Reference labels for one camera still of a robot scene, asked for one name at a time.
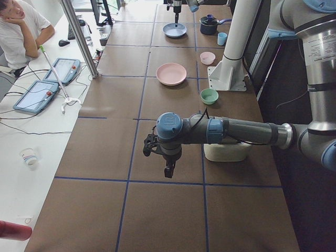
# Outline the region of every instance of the paper cup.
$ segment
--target paper cup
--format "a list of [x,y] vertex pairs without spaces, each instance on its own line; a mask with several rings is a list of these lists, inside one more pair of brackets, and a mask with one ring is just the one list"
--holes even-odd
[[27,165],[33,165],[37,162],[37,157],[32,148],[26,148],[20,152],[20,156]]

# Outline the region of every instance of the pink plate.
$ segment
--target pink plate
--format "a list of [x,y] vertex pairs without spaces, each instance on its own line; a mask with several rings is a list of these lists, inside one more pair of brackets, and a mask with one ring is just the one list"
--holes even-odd
[[167,63],[157,69],[156,77],[162,84],[175,86],[185,80],[187,71],[180,64]]

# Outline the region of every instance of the blue cup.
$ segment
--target blue cup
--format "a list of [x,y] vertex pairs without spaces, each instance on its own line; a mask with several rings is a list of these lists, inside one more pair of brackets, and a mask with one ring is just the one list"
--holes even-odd
[[227,34],[226,33],[218,33],[217,44],[219,46],[223,46],[226,42],[226,39],[227,39]]

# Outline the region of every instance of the small bowl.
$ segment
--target small bowl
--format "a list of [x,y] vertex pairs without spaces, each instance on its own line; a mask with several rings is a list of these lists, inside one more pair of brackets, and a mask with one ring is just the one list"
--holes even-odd
[[216,56],[212,52],[209,52],[209,51],[205,51],[201,53],[199,57],[201,58],[201,62],[205,65],[211,65],[216,58]]
[[203,89],[201,92],[201,100],[204,104],[211,105],[214,104],[218,99],[218,92],[214,89],[207,88]]

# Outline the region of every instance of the white pole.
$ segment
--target white pole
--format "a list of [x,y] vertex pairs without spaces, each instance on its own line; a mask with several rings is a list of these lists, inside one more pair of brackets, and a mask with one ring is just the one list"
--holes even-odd
[[245,91],[242,57],[261,0],[237,0],[223,59],[209,67],[209,86],[215,90]]

